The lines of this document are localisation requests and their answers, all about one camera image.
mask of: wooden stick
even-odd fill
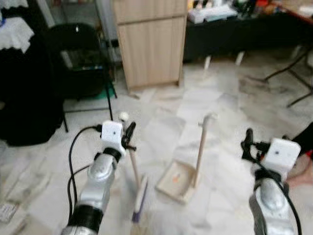
[[[202,158],[204,143],[206,139],[206,130],[207,130],[207,125],[208,125],[208,121],[210,117],[211,115],[206,115],[203,119],[201,141],[200,141],[200,147],[199,147],[199,152],[198,152],[197,168],[196,168],[196,174],[195,174],[195,180],[194,180],[194,188],[197,186],[197,182],[198,182],[201,158]]]
[[[129,150],[129,154],[130,154],[131,160],[132,160],[132,165],[133,165],[133,169],[134,169],[137,189],[139,190],[139,188],[140,188],[140,177],[138,174],[138,169],[137,169],[137,164],[136,164],[136,155],[135,155],[135,152],[131,149]]]

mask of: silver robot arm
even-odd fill
[[[88,168],[87,183],[81,191],[73,215],[61,235],[97,235],[106,211],[110,188],[120,158],[124,157],[136,124],[127,129],[118,122],[105,121],[101,139],[104,151],[97,154]]]
[[[249,205],[254,217],[255,234],[294,235],[289,213],[291,207],[284,195],[284,193],[288,194],[289,188],[283,182],[293,167],[301,148],[297,143],[281,139],[273,139],[271,143],[254,143],[252,135],[252,130],[249,129],[245,141],[242,142],[243,159],[254,163],[258,161],[267,169],[265,171],[258,164],[254,164],[251,169],[251,173],[255,176],[255,185]],[[251,146],[260,151],[257,159],[251,157]],[[275,180],[269,177],[268,171],[280,183],[284,193]]]

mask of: green object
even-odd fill
[[[114,96],[114,91],[112,87],[109,87],[109,96],[110,97]],[[103,98],[107,98],[107,92],[105,88],[102,90],[100,94],[90,97],[89,99],[103,99]]]

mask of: white lace cloth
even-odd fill
[[[11,7],[28,7],[27,0],[0,0],[0,9],[6,8],[9,9]]]
[[[20,17],[8,18],[0,27],[0,50],[15,48],[23,53],[30,46],[30,38],[34,35],[32,29]]]

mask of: wooden cabinet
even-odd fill
[[[119,27],[129,87],[178,81],[184,18]]]
[[[113,0],[116,22],[129,23],[172,16],[187,12],[186,0]]]
[[[128,89],[178,83],[187,0],[113,0]]]

